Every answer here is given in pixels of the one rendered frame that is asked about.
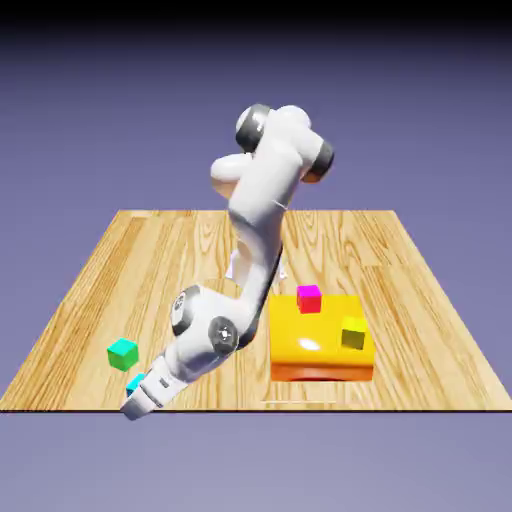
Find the large orange box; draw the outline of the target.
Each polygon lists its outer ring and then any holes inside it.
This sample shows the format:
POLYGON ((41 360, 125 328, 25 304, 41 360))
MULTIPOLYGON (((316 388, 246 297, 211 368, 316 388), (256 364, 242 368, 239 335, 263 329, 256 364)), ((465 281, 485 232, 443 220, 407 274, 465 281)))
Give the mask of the large orange box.
POLYGON ((341 343, 344 317, 365 318, 358 297, 325 295, 320 313, 301 314, 294 296, 273 295, 268 311, 272 380, 370 381, 373 378, 375 344, 368 323, 362 350, 341 343))

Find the small yellow cube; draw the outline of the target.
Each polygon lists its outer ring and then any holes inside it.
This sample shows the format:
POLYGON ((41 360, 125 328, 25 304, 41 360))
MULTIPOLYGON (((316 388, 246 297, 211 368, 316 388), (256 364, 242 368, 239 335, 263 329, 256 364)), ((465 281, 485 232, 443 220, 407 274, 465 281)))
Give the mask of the small yellow cube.
POLYGON ((364 317, 345 316, 342 321, 341 343, 343 346, 362 350, 364 348, 367 322, 364 317))

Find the small green cube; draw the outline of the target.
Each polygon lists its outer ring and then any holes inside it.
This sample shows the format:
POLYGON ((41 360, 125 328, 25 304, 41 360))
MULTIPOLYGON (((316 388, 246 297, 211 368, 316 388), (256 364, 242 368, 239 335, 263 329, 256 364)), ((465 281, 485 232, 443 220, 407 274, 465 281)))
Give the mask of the small green cube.
POLYGON ((107 358, 111 367, 126 372, 139 361, 138 345, 120 338, 107 348, 107 358))

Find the small red cube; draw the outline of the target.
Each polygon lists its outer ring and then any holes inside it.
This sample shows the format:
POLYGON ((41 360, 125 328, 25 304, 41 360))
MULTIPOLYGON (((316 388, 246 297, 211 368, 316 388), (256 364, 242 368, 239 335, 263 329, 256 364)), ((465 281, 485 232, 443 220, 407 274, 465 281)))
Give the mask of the small red cube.
POLYGON ((322 293, 316 285, 299 285, 297 287, 297 306, 301 314, 316 314, 321 312, 322 293))

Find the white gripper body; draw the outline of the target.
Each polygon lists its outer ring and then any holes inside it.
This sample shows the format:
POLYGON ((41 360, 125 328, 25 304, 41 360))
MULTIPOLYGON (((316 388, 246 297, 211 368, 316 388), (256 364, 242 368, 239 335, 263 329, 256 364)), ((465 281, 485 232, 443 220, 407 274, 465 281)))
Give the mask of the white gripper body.
POLYGON ((120 411, 130 421, 135 421, 161 407, 162 404, 139 384, 124 401, 120 411))

